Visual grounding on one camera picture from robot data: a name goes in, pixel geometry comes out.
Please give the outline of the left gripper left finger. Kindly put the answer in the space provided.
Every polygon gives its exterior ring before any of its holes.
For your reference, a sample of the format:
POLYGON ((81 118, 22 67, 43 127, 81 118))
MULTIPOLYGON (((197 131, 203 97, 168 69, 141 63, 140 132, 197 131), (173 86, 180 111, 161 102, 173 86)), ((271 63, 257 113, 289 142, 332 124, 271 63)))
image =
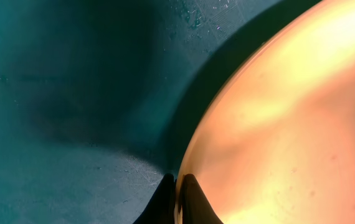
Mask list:
POLYGON ((174 224, 176 182, 165 174, 147 206, 133 224, 174 224))

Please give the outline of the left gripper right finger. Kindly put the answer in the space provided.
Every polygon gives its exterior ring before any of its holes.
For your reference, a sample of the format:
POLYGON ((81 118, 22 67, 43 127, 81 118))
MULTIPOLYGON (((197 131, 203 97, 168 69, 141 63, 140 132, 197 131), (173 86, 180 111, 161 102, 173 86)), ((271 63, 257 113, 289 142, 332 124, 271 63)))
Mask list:
POLYGON ((223 224, 193 174, 186 174, 182 179, 179 213, 183 224, 223 224))

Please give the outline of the yellow plate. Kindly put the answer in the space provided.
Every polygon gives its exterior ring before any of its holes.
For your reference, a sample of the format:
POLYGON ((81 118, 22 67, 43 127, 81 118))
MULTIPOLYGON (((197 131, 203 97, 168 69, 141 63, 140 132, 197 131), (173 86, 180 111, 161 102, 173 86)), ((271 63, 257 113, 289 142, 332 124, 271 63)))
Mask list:
POLYGON ((187 174, 224 223, 355 223, 355 0, 319 2, 235 72, 187 174))

